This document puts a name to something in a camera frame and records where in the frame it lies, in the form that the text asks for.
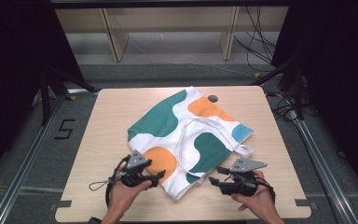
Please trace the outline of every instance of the human hand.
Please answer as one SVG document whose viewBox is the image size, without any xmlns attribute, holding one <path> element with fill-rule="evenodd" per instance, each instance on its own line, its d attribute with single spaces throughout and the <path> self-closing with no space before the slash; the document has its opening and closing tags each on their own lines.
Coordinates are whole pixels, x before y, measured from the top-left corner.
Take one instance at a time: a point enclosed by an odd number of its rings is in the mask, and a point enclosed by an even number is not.
<svg viewBox="0 0 358 224">
<path fill-rule="evenodd" d="M 264 179 L 263 172 L 254 170 L 254 173 L 257 177 Z M 258 185 L 257 192 L 251 197 L 234 193 L 231 194 L 231 198 L 236 202 L 242 203 L 238 208 L 239 211 L 249 208 L 257 217 L 268 224 L 284 223 L 275 208 L 269 189 L 266 186 Z"/>
<path fill-rule="evenodd" d="M 106 215 L 103 217 L 102 224 L 113 224 L 124 216 L 124 213 L 130 208 L 135 198 L 143 190 L 148 189 L 152 182 L 146 180 L 135 187 L 127 187 L 117 178 L 115 185 L 110 190 L 110 201 Z"/>
</svg>

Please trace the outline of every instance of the gray carpet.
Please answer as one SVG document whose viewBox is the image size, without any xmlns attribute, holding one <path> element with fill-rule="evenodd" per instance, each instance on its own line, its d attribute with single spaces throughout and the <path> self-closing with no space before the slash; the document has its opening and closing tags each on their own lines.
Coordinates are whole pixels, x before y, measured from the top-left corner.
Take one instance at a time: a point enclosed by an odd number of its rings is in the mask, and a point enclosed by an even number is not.
<svg viewBox="0 0 358 224">
<path fill-rule="evenodd" d="M 251 77 L 225 70 L 241 71 L 250 76 L 254 73 L 249 66 L 242 64 L 221 64 L 219 68 L 195 64 L 81 65 L 80 68 L 90 85 L 103 89 L 248 85 L 253 81 Z M 272 69 L 271 66 L 258 68 Z M 267 82 L 263 87 L 265 92 L 277 91 L 278 81 L 279 77 L 276 77 Z M 71 83 L 67 83 L 67 87 L 78 89 L 78 86 Z M 275 108 L 281 99 L 269 97 L 271 108 Z M 78 95 L 75 100 L 68 99 L 63 102 L 21 193 L 11 209 L 7 223 L 56 223 L 55 205 L 61 198 L 95 100 L 96 96 Z M 317 117 L 317 112 L 311 106 L 305 108 L 305 112 L 305 121 L 315 142 L 338 184 L 349 198 L 355 215 L 358 216 L 358 179 L 355 173 L 347 161 L 337 155 L 337 145 L 324 126 L 323 119 Z M 71 136 L 68 139 L 57 139 L 67 135 L 59 132 L 65 119 L 70 121 L 66 121 L 63 127 L 73 129 Z M 30 109 L 28 120 L 23 124 L 11 150 L 0 160 L 0 200 L 32 145 L 41 120 L 41 104 L 38 103 Z M 323 185 L 312 167 L 307 148 L 296 126 L 283 118 L 277 119 L 277 124 L 306 196 L 315 207 L 309 218 L 287 219 L 286 223 L 343 223 L 339 213 L 337 211 L 333 213 L 331 209 Z"/>
</svg>

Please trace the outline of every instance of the wooden table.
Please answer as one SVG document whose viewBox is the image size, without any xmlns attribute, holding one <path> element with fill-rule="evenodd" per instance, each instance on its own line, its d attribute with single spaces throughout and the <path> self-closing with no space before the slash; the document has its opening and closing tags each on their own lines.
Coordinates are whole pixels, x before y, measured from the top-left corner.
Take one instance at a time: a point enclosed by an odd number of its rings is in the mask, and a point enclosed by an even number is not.
<svg viewBox="0 0 358 224">
<path fill-rule="evenodd" d="M 131 153 L 127 129 L 144 112 L 184 88 L 109 89 L 102 90 L 93 108 L 76 160 L 62 195 L 72 201 L 70 207 L 58 208 L 59 222 L 88 221 L 102 218 L 106 212 L 105 188 L 91 191 L 89 184 L 104 181 L 119 161 Z M 269 104 L 260 87 L 199 87 L 204 95 L 216 95 L 219 105 L 233 118 L 255 132 L 245 144 L 255 149 L 251 158 L 264 161 L 267 181 L 275 188 L 276 206 L 284 218 L 310 216 L 308 206 L 296 206 L 305 200 L 303 189 L 289 158 Z M 220 166 L 229 167 L 239 154 L 233 153 Z M 213 170 L 209 175 L 223 180 Z M 122 221 L 190 221 L 254 219 L 250 211 L 238 212 L 239 203 L 222 195 L 207 178 L 190 189 L 179 201 L 171 199 L 163 187 L 142 192 Z"/>
</svg>

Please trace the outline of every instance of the patterned fabric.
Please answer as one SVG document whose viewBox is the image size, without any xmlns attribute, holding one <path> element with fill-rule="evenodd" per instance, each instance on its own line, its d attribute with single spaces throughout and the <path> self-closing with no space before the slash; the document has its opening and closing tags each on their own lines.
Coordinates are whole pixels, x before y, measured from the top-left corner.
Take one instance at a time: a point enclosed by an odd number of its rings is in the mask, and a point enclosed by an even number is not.
<svg viewBox="0 0 358 224">
<path fill-rule="evenodd" d="M 179 200 L 252 132 L 189 87 L 147 111 L 128 129 L 128 141 L 152 160 L 151 174 L 166 170 L 159 183 Z"/>
</svg>

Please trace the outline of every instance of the black sleeve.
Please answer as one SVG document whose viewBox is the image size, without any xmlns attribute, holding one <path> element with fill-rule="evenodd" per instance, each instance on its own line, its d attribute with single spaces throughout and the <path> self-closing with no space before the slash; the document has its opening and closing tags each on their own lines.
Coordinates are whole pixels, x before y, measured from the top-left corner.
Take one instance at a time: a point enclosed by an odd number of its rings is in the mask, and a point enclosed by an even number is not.
<svg viewBox="0 0 358 224">
<path fill-rule="evenodd" d="M 100 223 L 101 223 L 101 220 L 96 217 L 90 218 L 89 222 L 88 222 L 88 224 L 100 224 Z"/>
</svg>

